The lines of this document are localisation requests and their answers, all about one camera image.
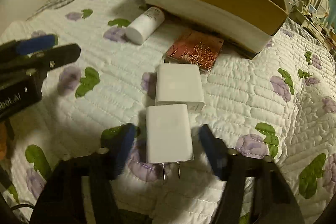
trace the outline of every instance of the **white cylindrical container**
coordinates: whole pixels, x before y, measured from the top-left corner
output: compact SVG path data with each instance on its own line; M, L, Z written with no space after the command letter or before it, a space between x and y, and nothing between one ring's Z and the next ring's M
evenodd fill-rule
M126 27L126 36L134 43L142 44L162 22L164 13L157 7L150 7Z

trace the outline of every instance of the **metal prong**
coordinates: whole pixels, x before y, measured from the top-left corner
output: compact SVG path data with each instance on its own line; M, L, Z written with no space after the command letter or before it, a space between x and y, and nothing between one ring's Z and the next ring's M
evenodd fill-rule
M180 173L180 162L177 162L177 168L178 168L178 178L181 178L181 173Z
M97 153L100 155L108 153L110 150L107 147L101 147L97 150Z
M163 180L166 179L166 174L165 174L165 164L162 163L162 167L163 167Z
M71 154L64 154L62 157L62 160L67 161L67 160L71 160L72 159L72 155Z

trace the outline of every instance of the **bed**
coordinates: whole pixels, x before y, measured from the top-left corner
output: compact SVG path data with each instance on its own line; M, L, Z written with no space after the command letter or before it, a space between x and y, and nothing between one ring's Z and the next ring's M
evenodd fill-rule
M55 33L58 45L77 43L82 49L76 63L48 74L41 102L1 126L9 136L0 162L10 178L0 181L8 204L35 204L64 155L93 153L105 136L132 122L139 135L125 170L111 182L125 223L209 223L225 183L212 174L197 138L199 126L208 124L243 155L271 155L306 223L313 223L336 192L336 74L328 51L290 19L253 60L224 44L211 72L202 75L205 106L189 114L194 161L180 164L181 179L171 164L162 180L161 167L143 160L145 113L155 103L156 68L186 27L167 20L144 44L125 42L116 28L140 15L143 4L50 0L0 37L5 43ZM251 185L247 180L241 224L247 223ZM94 223L86 208L88 223ZM18 214L29 219L31 210Z

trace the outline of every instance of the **cable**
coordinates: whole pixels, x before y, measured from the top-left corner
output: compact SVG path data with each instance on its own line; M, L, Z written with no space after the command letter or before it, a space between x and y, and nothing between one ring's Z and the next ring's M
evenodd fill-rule
M31 209L34 209L35 208L35 206L33 206L33 205L30 205L30 204L19 204L19 205L15 205L15 206L13 206L12 208L11 208L11 210L12 211L14 211L14 210L17 210L17 209L20 209L20 208L25 208L25 207L28 207L28 208L31 208Z

